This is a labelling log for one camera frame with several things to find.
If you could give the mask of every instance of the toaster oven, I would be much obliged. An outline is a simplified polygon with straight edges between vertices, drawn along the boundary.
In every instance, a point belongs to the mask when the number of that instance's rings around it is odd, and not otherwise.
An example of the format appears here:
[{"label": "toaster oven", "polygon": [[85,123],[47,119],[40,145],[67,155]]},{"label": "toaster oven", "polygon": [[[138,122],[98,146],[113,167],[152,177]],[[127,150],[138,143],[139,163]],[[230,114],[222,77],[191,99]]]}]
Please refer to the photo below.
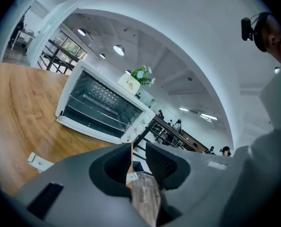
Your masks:
[{"label": "toaster oven", "polygon": [[57,121],[111,143],[132,142],[155,116],[139,99],[94,66],[79,61],[62,91]]}]

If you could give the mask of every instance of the wooden countertop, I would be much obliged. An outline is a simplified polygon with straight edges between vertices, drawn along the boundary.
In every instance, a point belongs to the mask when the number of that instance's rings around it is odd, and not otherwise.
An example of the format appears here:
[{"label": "wooden countertop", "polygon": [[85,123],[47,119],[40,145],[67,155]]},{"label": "wooden countertop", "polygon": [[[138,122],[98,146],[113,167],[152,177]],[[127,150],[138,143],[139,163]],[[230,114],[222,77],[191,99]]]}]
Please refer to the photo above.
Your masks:
[{"label": "wooden countertop", "polygon": [[0,63],[0,186],[6,193],[14,195],[39,174],[27,163],[31,152],[55,163],[113,145],[56,121],[67,79],[55,72]]}]

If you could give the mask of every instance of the round ceiling light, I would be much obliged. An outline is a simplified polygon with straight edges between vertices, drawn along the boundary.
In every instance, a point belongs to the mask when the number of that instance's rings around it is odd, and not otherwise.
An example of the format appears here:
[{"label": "round ceiling light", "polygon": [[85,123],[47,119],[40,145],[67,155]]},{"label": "round ceiling light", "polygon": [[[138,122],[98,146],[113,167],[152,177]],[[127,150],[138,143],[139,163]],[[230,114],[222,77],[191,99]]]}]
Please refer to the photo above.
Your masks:
[{"label": "round ceiling light", "polygon": [[125,54],[125,48],[120,44],[113,46],[113,49],[115,50],[116,53],[118,53],[121,56]]},{"label": "round ceiling light", "polygon": [[281,69],[277,66],[277,67],[275,67],[275,74],[278,74],[278,73],[280,73],[280,71],[281,71]]},{"label": "round ceiling light", "polygon": [[83,28],[79,28],[78,32],[82,35],[82,36],[86,36],[86,30]]}]

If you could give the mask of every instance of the railing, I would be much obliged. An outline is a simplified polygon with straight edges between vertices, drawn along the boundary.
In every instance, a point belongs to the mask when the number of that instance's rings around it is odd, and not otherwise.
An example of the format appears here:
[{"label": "railing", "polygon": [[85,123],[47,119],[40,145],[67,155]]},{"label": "railing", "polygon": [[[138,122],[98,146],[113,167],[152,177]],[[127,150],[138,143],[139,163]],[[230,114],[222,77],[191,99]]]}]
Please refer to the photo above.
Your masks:
[{"label": "railing", "polygon": [[45,46],[45,49],[47,51],[42,51],[39,60],[37,61],[38,65],[41,69],[44,70],[51,70],[52,67],[54,67],[55,71],[61,74],[67,74],[67,71],[72,71],[74,69],[74,65],[63,61],[61,58],[57,56],[58,52],[61,51],[66,56],[68,56],[72,61],[78,62],[79,58],[72,55],[70,52],[59,46],[57,43],[55,43],[52,40],[48,41],[53,47],[55,47],[55,51],[53,52],[47,45]]},{"label": "railing", "polygon": [[[195,145],[193,145],[190,141],[180,135],[175,129],[173,129],[170,125],[168,125],[165,121],[155,116],[150,124],[146,127],[145,131],[137,137],[134,142],[134,147],[140,148],[141,150],[145,150],[143,147],[140,147],[138,144],[141,140],[150,142],[145,136],[151,132],[155,136],[155,141],[162,143],[164,145],[172,146],[175,148],[182,148],[190,151],[200,151]],[[206,148],[199,141],[192,138],[196,145],[200,145],[202,148]]]}]

